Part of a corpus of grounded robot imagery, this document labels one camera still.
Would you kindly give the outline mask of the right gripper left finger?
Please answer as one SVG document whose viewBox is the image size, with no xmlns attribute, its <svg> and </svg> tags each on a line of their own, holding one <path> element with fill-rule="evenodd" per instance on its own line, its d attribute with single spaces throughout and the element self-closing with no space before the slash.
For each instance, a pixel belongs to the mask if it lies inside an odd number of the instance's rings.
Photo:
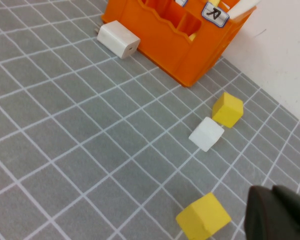
<svg viewBox="0 0 300 240">
<path fill-rule="evenodd" d="M 247 240 L 300 240 L 300 229 L 272 189 L 249 188 L 244 231 Z"/>
</svg>

